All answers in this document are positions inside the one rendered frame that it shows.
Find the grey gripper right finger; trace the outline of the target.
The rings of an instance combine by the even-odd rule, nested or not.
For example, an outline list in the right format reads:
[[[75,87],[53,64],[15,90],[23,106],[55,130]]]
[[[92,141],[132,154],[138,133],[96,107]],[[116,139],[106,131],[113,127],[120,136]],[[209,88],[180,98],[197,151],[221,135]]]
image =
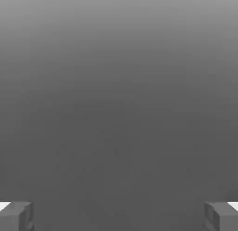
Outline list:
[[[238,202],[206,202],[204,213],[207,231],[238,231]]]

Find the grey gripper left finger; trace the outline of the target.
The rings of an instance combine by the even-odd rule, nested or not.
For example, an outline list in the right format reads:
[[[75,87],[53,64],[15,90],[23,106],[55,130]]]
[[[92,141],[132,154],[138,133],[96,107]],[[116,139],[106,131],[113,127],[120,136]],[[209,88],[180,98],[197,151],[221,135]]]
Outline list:
[[[34,203],[0,201],[0,231],[34,231]]]

